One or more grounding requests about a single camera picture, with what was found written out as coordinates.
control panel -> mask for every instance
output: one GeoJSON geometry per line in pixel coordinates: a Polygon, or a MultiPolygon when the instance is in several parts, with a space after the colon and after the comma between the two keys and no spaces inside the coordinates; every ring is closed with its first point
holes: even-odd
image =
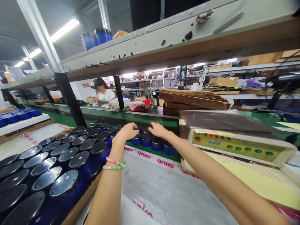
{"type": "Polygon", "coordinates": [[[203,149],[273,166],[282,165],[296,152],[296,147],[285,141],[241,134],[221,136],[191,130],[189,141],[203,149]]]}

ceiling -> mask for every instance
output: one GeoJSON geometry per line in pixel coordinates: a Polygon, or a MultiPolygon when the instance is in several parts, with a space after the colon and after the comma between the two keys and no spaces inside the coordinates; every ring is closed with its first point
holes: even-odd
{"type": "MultiPolygon", "coordinates": [[[[49,35],[76,17],[80,22],[73,30],[54,43],[60,60],[84,51],[82,32],[102,27],[97,0],[35,0],[49,35]]],[[[3,64],[15,65],[25,57],[21,44],[29,52],[38,45],[16,0],[0,1],[0,71],[3,64]]],[[[107,10],[112,34],[122,30],[132,31],[129,0],[107,0],[107,10]]],[[[46,63],[42,54],[33,59],[38,69],[46,63]]],[[[22,69],[31,69],[26,63],[22,69]]]]}

woman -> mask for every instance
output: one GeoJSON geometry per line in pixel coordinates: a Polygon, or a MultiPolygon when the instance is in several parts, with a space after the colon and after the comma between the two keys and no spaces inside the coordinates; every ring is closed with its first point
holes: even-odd
{"type": "Polygon", "coordinates": [[[95,101],[98,103],[109,103],[109,101],[116,98],[115,93],[110,89],[107,83],[102,78],[94,80],[94,89],[97,89],[97,93],[93,95],[95,101]]]}
{"type": "MultiPolygon", "coordinates": [[[[269,202],[259,196],[209,155],[177,137],[158,123],[149,131],[166,139],[185,158],[207,187],[219,198],[240,225],[289,225],[290,222],[269,202]]],[[[135,123],[126,124],[112,141],[111,160],[123,162],[126,140],[139,133],[135,123]]],[[[107,162],[107,167],[115,164],[107,162]]],[[[122,170],[104,170],[98,184],[87,225],[117,225],[120,216],[122,170]]]]}

white t-shirt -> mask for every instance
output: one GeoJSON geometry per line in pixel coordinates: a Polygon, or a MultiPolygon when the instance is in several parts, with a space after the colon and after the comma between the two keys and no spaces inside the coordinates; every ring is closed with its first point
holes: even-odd
{"type": "Polygon", "coordinates": [[[112,89],[106,89],[105,93],[94,94],[92,97],[96,97],[99,100],[110,101],[112,98],[115,98],[116,95],[112,89]]]}

packaging material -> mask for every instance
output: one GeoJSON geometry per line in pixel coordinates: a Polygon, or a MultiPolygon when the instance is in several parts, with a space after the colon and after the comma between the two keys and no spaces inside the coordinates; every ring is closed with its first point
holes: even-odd
{"type": "Polygon", "coordinates": [[[209,81],[210,86],[226,86],[226,87],[237,87],[238,81],[226,79],[223,77],[215,77],[209,81]]]}

